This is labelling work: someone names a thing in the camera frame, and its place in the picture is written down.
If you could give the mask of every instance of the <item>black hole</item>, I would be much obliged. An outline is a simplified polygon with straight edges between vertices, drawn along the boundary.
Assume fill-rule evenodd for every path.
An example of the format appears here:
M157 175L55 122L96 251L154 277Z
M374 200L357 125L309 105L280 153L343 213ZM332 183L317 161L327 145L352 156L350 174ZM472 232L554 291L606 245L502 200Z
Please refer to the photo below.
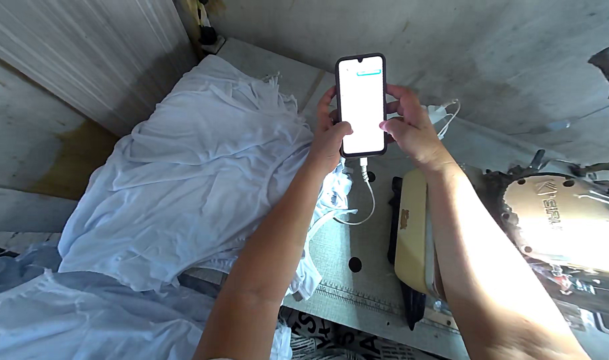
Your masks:
M353 272L359 272L362 270L362 261L356 257L350 258L348 260L348 268Z

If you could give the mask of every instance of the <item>right hand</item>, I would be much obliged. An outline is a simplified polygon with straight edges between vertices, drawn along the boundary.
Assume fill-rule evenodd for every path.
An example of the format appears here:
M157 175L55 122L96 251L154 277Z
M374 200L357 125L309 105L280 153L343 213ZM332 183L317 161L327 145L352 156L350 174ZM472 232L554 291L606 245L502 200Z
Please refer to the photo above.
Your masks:
M436 129L416 94L404 86L390 84L386 92L396 98L386 105L387 113L401 116L381 122L380 128L393 137L413 163L423 170L439 170L455 163L437 138Z

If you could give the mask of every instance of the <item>cream plastic part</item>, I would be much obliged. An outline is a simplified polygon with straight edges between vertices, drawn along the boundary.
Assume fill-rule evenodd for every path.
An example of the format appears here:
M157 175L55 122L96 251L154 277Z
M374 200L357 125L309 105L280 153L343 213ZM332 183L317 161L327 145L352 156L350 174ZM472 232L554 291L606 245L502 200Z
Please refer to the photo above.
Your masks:
M523 254L554 265L609 272L609 204L581 179L538 175L507 187L503 218Z
M398 278L413 290L432 294L425 280L426 209L427 182L422 171L419 169L412 170L402 180L394 268Z

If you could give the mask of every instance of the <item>left hand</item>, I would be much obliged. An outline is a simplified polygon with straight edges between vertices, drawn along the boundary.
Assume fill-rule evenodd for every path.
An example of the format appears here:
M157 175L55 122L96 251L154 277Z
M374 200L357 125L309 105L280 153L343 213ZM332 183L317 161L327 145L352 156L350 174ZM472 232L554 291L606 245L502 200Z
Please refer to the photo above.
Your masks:
M329 114L329 105L335 95L336 86L332 86L318 102L318 126L313 134L313 142L306 160L311 166L324 172L324 175L332 172L340 161L342 138L353 133L351 125L346 121L333 124L337 110Z

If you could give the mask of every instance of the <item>smartphone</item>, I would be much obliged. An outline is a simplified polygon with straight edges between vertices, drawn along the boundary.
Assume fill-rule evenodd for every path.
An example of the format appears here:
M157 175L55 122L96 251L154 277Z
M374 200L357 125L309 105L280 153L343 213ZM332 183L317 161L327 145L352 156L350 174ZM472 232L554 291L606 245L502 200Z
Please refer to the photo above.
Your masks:
M338 120L351 124L353 134L342 140L345 158L364 158L386 152L386 66L379 53L346 56L336 62Z

